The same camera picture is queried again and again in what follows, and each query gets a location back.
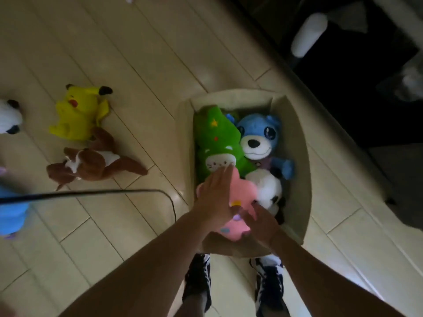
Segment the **person's left shoe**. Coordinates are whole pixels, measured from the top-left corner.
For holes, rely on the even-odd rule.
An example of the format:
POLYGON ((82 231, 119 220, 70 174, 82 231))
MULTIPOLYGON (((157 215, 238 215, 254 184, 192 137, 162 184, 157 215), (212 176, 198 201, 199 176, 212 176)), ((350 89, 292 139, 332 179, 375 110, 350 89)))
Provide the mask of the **person's left shoe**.
POLYGON ((210 254, 195 254, 184 277, 182 302, 200 297, 203 315, 212 305, 210 259, 210 254))

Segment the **person's left hand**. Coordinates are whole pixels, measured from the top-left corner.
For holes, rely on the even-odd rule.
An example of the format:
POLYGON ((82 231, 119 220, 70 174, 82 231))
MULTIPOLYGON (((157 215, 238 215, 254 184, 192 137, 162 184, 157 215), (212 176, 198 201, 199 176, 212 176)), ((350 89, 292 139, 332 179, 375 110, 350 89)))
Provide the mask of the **person's left hand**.
POLYGON ((189 213, 193 227, 202 235, 207 235, 238 215, 241 206, 230 206, 229 198, 230 192, 228 195, 207 193, 205 180, 200 195, 189 213))

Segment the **person's left forearm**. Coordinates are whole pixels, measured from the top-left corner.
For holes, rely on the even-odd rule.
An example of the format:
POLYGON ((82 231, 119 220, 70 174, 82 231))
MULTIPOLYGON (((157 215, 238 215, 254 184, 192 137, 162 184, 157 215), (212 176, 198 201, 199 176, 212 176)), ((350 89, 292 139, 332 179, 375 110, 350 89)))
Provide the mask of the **person's left forearm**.
POLYGON ((213 220, 190 211, 81 295, 59 317, 167 317, 213 220))

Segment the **beige fabric storage box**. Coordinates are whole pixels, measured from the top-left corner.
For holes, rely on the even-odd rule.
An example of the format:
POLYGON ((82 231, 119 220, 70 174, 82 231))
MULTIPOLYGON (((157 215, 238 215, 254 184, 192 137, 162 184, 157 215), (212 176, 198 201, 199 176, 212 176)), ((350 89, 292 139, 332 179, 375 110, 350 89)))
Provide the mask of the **beige fabric storage box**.
POLYGON ((284 222, 280 226, 299 245, 304 244, 308 229, 312 184, 308 147, 297 112, 282 93, 259 89, 231 89, 188 98, 177 105, 175 122, 178 140, 178 169, 182 170, 185 184, 184 200, 192 207, 196 199, 197 173, 195 170, 194 114, 206 106, 242 113, 270 113, 282 122, 282 139, 276 155, 294 161, 294 178, 289 182, 284 222))

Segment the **person's shoe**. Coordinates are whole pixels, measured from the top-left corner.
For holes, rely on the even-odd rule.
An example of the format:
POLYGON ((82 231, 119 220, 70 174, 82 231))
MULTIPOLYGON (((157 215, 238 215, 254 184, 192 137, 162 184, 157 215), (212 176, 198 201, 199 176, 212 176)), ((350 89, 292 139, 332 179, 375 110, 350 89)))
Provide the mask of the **person's shoe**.
POLYGON ((210 254, 195 254, 184 277, 182 302, 200 297, 203 315, 212 305, 210 259, 210 254))
POLYGON ((256 317, 291 317, 283 300, 283 264, 276 255, 250 259, 256 270, 256 317))

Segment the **person's right shoe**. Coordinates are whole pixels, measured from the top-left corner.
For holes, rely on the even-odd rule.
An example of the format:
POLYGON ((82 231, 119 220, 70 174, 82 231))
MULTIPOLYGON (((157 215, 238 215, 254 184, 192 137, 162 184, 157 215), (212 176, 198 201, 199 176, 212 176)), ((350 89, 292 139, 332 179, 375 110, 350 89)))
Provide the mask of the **person's right shoe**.
POLYGON ((283 300, 283 264, 276 255, 250 259, 256 270, 256 317, 291 317, 283 300))

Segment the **yellow plush toy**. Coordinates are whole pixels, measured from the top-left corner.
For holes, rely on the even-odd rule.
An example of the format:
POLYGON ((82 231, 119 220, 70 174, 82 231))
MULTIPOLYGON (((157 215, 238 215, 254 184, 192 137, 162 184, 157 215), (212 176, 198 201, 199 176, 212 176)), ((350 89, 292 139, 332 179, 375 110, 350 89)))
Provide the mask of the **yellow plush toy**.
POLYGON ((108 86, 79 87, 66 85, 66 94, 62 101, 56 102, 56 112, 59 120, 49 127, 49 133, 57 137, 85 141, 92 137, 93 127, 100 127, 101 121, 109 114, 107 99, 113 89, 108 86))

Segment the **white panda plush toy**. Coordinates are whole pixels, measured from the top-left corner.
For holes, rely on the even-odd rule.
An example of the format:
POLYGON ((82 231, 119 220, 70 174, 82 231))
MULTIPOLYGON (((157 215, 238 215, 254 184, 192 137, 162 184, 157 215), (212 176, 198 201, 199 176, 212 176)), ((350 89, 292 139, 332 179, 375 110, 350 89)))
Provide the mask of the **white panda plush toy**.
POLYGON ((0 134, 17 134, 20 132, 19 126, 22 123, 23 116, 19 102, 12 99, 0 99, 0 134))
POLYGON ((266 169, 254 170, 247 174, 245 179, 257 186, 256 201, 274 216, 279 225, 283 224, 286 199, 283 196, 281 180, 266 169))

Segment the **brown squirrel plush toy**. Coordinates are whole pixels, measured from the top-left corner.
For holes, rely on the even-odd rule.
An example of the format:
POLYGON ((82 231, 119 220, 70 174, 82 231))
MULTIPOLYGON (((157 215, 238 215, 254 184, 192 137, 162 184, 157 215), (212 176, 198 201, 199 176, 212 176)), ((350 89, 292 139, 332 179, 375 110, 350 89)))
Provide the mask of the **brown squirrel plush toy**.
POLYGON ((92 128, 94 140, 84 149, 64 148, 65 160, 46 167, 49 178, 55 181, 59 191, 74 180, 103 181, 127 171, 140 176, 148 174, 139 161, 118 154, 115 140, 101 127, 92 128))

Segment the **green plush toy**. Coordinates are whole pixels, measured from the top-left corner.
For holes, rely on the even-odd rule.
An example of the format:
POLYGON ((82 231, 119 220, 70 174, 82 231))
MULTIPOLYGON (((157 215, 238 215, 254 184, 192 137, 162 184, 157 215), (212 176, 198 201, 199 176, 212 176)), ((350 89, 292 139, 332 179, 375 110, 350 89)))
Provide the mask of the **green plush toy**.
POLYGON ((257 169, 244 154, 241 133, 218 106, 203 107, 194 115, 195 170, 198 182, 221 166, 234 165, 241 177, 257 169))

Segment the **person's right hand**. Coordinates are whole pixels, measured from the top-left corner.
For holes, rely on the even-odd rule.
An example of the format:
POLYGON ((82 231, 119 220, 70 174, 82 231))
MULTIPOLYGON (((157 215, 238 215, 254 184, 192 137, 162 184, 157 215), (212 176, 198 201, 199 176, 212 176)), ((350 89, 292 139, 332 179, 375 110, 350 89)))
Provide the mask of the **person's right hand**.
POLYGON ((252 203, 255 217, 247 210, 240 208, 238 214, 250 228, 250 234, 267 249, 272 248, 272 240, 280 232, 281 228, 276 219, 259 203, 252 203))

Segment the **pink star plush toy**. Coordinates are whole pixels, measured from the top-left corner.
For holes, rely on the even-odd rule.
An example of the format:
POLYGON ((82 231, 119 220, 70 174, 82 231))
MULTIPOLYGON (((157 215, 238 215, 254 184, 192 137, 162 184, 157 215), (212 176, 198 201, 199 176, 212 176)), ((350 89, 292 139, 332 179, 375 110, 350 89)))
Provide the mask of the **pink star plush toy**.
MULTIPOLYGON (((203 185, 203 183, 201 183, 197 187, 197 190, 196 190, 197 199, 200 195, 201 186, 203 185)), ((230 198, 229 198, 230 206, 238 205, 238 206, 241 206, 241 208, 251 213, 253 212, 251 203, 256 201, 256 198, 257 198, 257 186, 251 181, 242 179, 239 175, 239 171, 235 169, 233 172, 232 181, 230 184, 230 198)), ((248 233, 249 231, 250 231, 250 228, 246 225, 246 223, 238 214, 234 216, 231 220, 226 222, 221 228, 211 232, 220 234, 222 237, 232 242, 236 242, 241 240, 243 235, 248 233)))

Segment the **blue bear plush toy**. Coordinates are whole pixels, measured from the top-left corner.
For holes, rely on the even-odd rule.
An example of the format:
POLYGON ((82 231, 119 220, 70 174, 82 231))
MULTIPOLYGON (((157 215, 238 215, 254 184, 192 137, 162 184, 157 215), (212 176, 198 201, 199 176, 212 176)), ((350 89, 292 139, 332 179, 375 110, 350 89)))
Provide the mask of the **blue bear plush toy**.
POLYGON ((236 121, 232 114, 226 113, 225 116, 239 130, 241 148, 251 163, 260 169, 269 170, 279 179, 293 178, 293 161, 274 155, 282 128, 279 117, 254 113, 236 121))

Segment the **light blue plush toy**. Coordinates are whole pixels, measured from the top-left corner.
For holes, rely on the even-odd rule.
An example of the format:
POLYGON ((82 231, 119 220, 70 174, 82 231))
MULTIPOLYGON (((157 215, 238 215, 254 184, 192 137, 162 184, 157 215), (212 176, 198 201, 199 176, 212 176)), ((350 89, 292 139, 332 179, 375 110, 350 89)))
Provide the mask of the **light blue plush toy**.
MULTIPOLYGON (((0 184, 0 199, 24 194, 0 184)), ((12 239, 23 228, 29 209, 28 202, 0 205, 0 237, 12 239)))

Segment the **person's right forearm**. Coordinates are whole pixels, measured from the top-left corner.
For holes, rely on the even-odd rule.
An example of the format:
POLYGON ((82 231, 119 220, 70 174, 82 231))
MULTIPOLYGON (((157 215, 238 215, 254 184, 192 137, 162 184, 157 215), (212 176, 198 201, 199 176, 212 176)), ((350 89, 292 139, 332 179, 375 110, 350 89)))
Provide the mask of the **person's right forearm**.
POLYGON ((265 231, 266 245, 281 258, 313 317, 405 317, 316 259, 278 226, 265 231))

